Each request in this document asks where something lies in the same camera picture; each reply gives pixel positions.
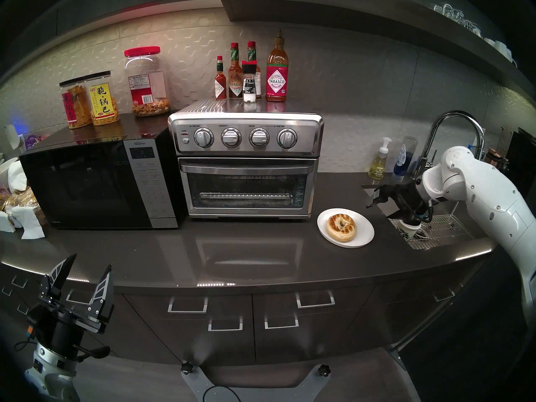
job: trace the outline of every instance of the gray countertop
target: gray countertop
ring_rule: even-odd
[[[373,183],[366,173],[319,173],[308,221],[187,218],[178,230],[49,229],[38,240],[22,240],[21,230],[0,232],[0,259],[6,265],[48,273],[77,253],[71,278],[95,283],[111,264],[118,292],[131,291],[128,287],[148,287],[148,292],[179,287],[188,293],[217,289],[232,294],[405,278],[442,270],[495,248],[496,243],[484,237],[430,250],[411,249],[378,207],[366,209],[368,196],[362,186]],[[324,239],[316,219],[332,207],[365,216],[374,227],[374,239],[358,249]]]

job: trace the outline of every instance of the bagel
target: bagel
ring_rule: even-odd
[[[327,220],[326,231],[339,242],[351,241],[358,234],[354,219],[341,213],[334,214]]]

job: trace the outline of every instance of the tabasco bottle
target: tabasco bottle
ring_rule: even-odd
[[[231,66],[229,66],[229,99],[242,99],[244,75],[238,62],[238,43],[231,43]]]
[[[257,47],[254,41],[248,41],[248,62],[257,60]],[[257,100],[260,99],[260,67],[257,65],[257,71],[255,72],[255,91],[257,94]]]
[[[214,78],[214,92],[216,99],[227,99],[227,81],[224,75],[224,58],[216,56],[216,77]]]
[[[283,50],[285,39],[281,29],[276,37],[275,48],[268,56],[266,65],[266,100],[283,102],[287,99],[288,56]]]

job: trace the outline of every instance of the white tile backsplash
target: white tile backsplash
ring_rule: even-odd
[[[290,59],[289,97],[324,116],[320,171],[352,172],[369,168],[383,137],[392,169],[401,139],[419,139],[422,150],[432,122],[447,110],[466,110],[487,128],[486,147],[504,146],[501,127],[518,126],[536,134],[536,109],[527,100],[487,77],[444,56],[384,37],[304,25],[231,23],[224,9],[188,10],[124,21],[75,37],[40,55],[0,84],[0,129],[14,124],[19,133],[65,126],[58,83],[111,70],[113,93],[121,113],[131,100],[124,73],[124,51],[160,46],[175,109],[210,98],[215,59],[230,63],[232,41],[247,58],[255,40],[261,72],[277,29]],[[265,78],[262,80],[265,91]],[[437,158],[453,145],[471,143],[474,131],[464,120],[441,125],[434,144]],[[4,137],[0,150],[9,153]]]

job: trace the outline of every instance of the soap dispenser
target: soap dispenser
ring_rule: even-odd
[[[387,145],[391,142],[391,138],[383,138],[383,146],[378,150],[378,155],[374,158],[374,161],[370,165],[369,176],[381,180],[385,175],[385,160],[387,159],[387,153],[389,149]]]

